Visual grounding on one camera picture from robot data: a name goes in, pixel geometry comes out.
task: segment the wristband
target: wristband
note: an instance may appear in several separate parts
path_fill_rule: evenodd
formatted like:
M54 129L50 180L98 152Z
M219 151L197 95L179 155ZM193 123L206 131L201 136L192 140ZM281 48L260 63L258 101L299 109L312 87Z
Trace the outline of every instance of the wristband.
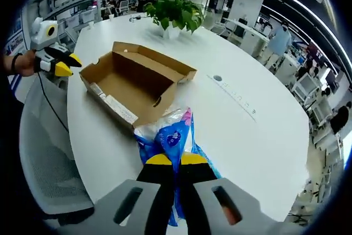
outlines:
M16 62L16 60L17 60L17 57L19 57L20 55L23 55L22 53L17 53L16 55L15 55L15 57L13 57L13 59L12 59L12 62L11 62L11 72L13 73L13 74L16 74L16 69L15 69L15 62Z

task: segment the plastic bag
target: plastic bag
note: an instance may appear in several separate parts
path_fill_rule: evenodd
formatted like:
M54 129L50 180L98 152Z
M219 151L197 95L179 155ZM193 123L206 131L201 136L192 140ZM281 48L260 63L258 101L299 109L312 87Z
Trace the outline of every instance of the plastic bag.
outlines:
M178 108L163 116L157 122L140 126L134 130L139 146L142 163L157 154L165 153L170 159L174 175L178 173L180 159L184 151L199 154L206 158L216 177L221 178L212 162L194 140L193 114L189 107ZM172 207L169 225L177 226L177 221L183 218L180 204L179 188L176 185L175 201Z

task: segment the white flower pot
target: white flower pot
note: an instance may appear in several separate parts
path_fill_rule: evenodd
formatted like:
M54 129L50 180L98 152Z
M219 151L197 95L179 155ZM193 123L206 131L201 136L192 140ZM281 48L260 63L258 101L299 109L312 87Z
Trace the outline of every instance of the white flower pot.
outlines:
M169 39L169 40L176 39L181 32L180 28L179 27L174 28L171 22L169 24L169 27L166 28L166 30L164 30L163 27L161 27L161 25L159 27L162 31L162 36L164 39Z

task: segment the pink pattern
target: pink pattern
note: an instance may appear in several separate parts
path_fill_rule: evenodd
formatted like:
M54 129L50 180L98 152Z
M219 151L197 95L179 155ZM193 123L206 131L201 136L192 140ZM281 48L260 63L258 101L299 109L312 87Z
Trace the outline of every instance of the pink pattern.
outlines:
M187 126L191 125L192 111L190 108L187 109L186 113L183 115L181 121L184 121Z

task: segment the human hand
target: human hand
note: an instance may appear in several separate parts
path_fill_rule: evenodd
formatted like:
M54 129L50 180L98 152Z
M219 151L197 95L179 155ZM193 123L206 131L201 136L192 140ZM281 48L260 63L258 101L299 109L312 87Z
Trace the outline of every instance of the human hand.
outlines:
M34 74L35 50L26 51L24 55L17 57L15 71L21 76L31 76Z

